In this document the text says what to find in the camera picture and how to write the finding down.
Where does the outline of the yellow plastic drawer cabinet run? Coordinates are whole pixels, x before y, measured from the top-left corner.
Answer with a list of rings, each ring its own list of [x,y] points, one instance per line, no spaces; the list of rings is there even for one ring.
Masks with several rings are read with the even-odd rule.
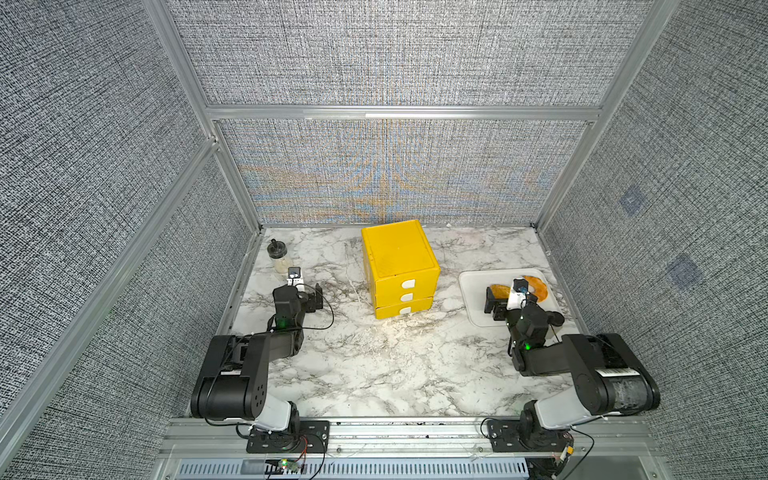
[[[361,230],[363,261],[377,319],[430,309],[440,266],[417,220]]]

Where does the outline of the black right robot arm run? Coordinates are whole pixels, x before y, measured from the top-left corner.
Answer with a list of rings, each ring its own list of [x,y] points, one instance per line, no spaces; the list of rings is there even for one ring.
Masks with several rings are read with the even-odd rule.
[[[487,287],[484,312],[505,323],[507,355],[519,374],[568,374],[572,379],[570,388],[524,406],[517,430],[526,442],[603,416],[636,415],[660,405],[657,383],[620,335],[564,334],[548,345],[547,334],[564,324],[564,316],[543,309],[526,279],[516,279],[511,287]]]

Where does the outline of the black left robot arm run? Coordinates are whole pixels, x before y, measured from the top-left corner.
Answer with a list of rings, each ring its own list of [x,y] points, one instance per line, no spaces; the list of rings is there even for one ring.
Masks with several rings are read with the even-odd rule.
[[[190,399],[194,418],[211,423],[250,424],[265,433],[296,434],[298,408],[268,392],[271,362],[297,355],[304,341],[304,319],[324,308],[318,284],[283,285],[273,290],[275,314],[266,330],[216,335],[205,354]]]

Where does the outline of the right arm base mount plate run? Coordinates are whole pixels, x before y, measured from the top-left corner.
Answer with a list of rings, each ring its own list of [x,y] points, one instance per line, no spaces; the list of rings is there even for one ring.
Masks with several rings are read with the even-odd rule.
[[[487,418],[481,429],[490,441],[494,453],[557,453],[573,446],[568,430],[546,430],[520,420]]]

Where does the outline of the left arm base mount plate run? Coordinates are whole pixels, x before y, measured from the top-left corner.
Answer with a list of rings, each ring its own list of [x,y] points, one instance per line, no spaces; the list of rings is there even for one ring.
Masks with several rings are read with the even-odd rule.
[[[249,454],[326,453],[331,424],[323,420],[301,420],[284,431],[252,430],[247,439]]]

